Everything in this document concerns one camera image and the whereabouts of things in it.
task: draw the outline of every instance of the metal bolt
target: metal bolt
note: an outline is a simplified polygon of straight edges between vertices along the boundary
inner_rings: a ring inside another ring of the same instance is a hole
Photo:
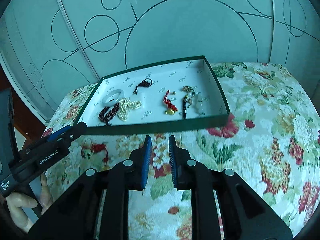
[[[88,170],[85,171],[85,174],[87,176],[92,176],[95,173],[96,173],[96,171],[94,169],[88,169]]]
[[[232,169],[225,169],[224,173],[228,176],[233,176],[235,172]]]
[[[195,160],[188,160],[187,165],[189,166],[196,166],[197,162]]]
[[[123,162],[123,165],[124,166],[131,166],[133,164],[133,161],[132,160],[125,160],[124,162]]]

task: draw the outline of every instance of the table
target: table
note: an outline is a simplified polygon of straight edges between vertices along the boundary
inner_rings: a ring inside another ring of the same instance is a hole
[[[190,192],[176,191],[171,179],[168,138],[172,134],[178,147],[208,168],[238,173],[294,236],[319,203],[320,118],[303,88],[282,65],[211,67],[230,107],[228,123],[222,128],[150,134],[153,156],[146,190],[143,195],[129,192],[130,239],[191,239]],[[68,93],[44,135],[72,125],[94,87]],[[86,169],[110,169],[128,158],[144,138],[136,134],[75,140],[70,154],[46,173],[54,200]]]

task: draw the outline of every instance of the white bracelet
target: white bracelet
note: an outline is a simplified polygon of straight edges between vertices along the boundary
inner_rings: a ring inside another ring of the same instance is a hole
[[[112,97],[115,94],[119,94],[117,98],[109,102],[109,98]],[[108,93],[103,99],[102,99],[102,104],[104,106],[114,106],[116,103],[119,102],[121,98],[124,97],[124,92],[122,89],[116,89],[112,90],[110,93]]]

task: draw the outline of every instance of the floral tablecloth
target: floral tablecloth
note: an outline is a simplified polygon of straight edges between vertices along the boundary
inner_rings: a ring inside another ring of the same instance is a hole
[[[295,236],[319,202],[320,119],[309,97],[282,65],[223,63],[211,67],[231,114],[222,128],[150,134],[152,160],[144,194],[129,193],[130,239],[191,239],[190,191],[173,188],[168,138],[208,168],[237,172]],[[72,124],[95,84],[70,92],[44,135]],[[145,135],[81,136],[47,171],[57,199],[88,168],[112,168]]]

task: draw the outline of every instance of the red cord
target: red cord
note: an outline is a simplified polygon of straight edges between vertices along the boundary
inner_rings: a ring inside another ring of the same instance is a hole
[[[163,102],[168,106],[169,109],[171,109],[172,111],[178,111],[178,108],[176,108],[175,105],[173,105],[171,103],[170,99],[167,99],[167,95],[169,94],[169,90],[167,91],[167,93],[165,94],[164,98],[163,98]]]

